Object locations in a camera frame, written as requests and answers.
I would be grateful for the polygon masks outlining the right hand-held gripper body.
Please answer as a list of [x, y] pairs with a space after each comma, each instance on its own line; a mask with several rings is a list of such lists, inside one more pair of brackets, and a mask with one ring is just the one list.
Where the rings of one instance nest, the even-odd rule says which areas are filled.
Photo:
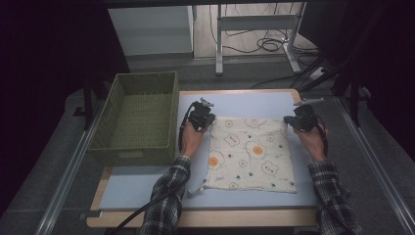
[[296, 128], [302, 132], [310, 131], [313, 127], [321, 127], [324, 123], [321, 117], [314, 112], [312, 108], [313, 103], [320, 102], [320, 99], [302, 100], [295, 103], [295, 116], [291, 123], [291, 127]]

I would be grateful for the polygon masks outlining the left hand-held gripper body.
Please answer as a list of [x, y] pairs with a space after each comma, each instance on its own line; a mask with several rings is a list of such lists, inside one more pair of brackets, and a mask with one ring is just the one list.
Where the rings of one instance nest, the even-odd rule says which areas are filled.
[[209, 126], [209, 115], [213, 103], [201, 98], [200, 101], [192, 103], [193, 111], [190, 112], [188, 120], [193, 124], [196, 130], [201, 130]]

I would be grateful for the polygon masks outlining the cream printed cloth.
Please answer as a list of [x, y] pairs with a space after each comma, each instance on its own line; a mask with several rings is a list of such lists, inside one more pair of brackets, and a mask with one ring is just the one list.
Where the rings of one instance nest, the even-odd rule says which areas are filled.
[[209, 128], [207, 170], [190, 188], [297, 191], [287, 124], [279, 118], [216, 117]]

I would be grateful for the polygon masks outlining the green woven basket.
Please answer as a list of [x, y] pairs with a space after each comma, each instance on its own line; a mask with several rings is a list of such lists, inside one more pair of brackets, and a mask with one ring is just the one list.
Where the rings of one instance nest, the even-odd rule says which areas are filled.
[[88, 152], [104, 166], [170, 165], [178, 105], [174, 71], [117, 74]]

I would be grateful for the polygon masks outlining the person's left hand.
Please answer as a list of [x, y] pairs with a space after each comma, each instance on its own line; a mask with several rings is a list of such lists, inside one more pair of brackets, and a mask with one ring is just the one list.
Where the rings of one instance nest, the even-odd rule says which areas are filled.
[[181, 155], [192, 159], [200, 148], [206, 131], [205, 128], [196, 130], [193, 124], [187, 121], [182, 133]]

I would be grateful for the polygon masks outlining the person's right hand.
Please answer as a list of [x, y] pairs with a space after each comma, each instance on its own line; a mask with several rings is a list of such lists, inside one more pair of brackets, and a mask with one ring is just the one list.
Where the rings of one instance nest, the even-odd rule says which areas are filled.
[[313, 127], [306, 132], [295, 128], [294, 133], [298, 136], [301, 144], [305, 147], [314, 162], [327, 160], [324, 142], [317, 127]]

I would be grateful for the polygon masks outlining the white power strip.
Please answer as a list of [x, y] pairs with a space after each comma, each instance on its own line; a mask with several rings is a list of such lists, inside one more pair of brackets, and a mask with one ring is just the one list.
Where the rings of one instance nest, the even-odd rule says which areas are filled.
[[308, 78], [310, 80], [315, 80], [317, 78], [319, 78], [320, 76], [322, 76], [327, 70], [323, 67], [319, 67], [317, 68]]

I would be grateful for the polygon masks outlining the black tripod stand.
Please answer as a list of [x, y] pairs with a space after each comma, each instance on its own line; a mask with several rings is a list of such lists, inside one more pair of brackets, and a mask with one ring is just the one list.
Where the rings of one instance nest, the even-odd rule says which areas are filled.
[[315, 86], [327, 81], [328, 79], [338, 75], [335, 83], [331, 88], [331, 92], [335, 96], [342, 96], [349, 87], [349, 117], [353, 123], [359, 127], [360, 122], [358, 118], [358, 103], [361, 101], [359, 94], [359, 74], [358, 69], [351, 60], [345, 60], [338, 66], [323, 73], [319, 78], [316, 78], [306, 84], [300, 89], [300, 92], [306, 92]]

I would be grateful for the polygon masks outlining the white cabinet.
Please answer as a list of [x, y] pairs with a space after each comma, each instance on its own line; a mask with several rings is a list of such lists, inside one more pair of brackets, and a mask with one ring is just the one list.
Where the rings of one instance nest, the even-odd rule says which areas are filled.
[[125, 56], [191, 53], [191, 6], [108, 10]]

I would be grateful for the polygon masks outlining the black stand leg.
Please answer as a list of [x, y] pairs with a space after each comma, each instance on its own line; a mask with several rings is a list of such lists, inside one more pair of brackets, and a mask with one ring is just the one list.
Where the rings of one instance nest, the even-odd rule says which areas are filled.
[[92, 105], [92, 79], [87, 77], [83, 83], [83, 97], [84, 97], [84, 112], [85, 125], [84, 129], [88, 130], [93, 120], [93, 105]]

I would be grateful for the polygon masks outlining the metal floor rail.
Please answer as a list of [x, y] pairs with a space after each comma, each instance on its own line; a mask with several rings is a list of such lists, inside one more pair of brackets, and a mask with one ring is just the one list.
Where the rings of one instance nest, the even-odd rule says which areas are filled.
[[86, 218], [100, 170], [86, 157], [85, 117], [66, 108], [38, 164], [48, 191], [34, 235], [94, 234]]
[[401, 224], [406, 235], [415, 235], [415, 216], [410, 211], [408, 205], [403, 199], [403, 196], [392, 184], [391, 179], [387, 175], [383, 168], [378, 156], [375, 154], [374, 149], [369, 144], [362, 129], [358, 127], [352, 118], [349, 116], [349, 108], [345, 101], [341, 98], [335, 97], [334, 101], [337, 103], [341, 110], [342, 116], [345, 119], [351, 134], [357, 142], [360, 151], [369, 164], [375, 178], [380, 184], [382, 191], [388, 199], [392, 210], [395, 213], [399, 223]]

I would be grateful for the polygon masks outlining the white desk frame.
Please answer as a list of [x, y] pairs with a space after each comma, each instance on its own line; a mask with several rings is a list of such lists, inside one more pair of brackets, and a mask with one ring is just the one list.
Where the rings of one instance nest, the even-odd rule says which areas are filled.
[[222, 17], [221, 6], [217, 6], [215, 74], [223, 75], [222, 32], [226, 30], [286, 29], [290, 32], [283, 40], [283, 49], [294, 73], [300, 73], [300, 65], [294, 56], [294, 42], [300, 27], [305, 3], [302, 2], [295, 14], [273, 16]]

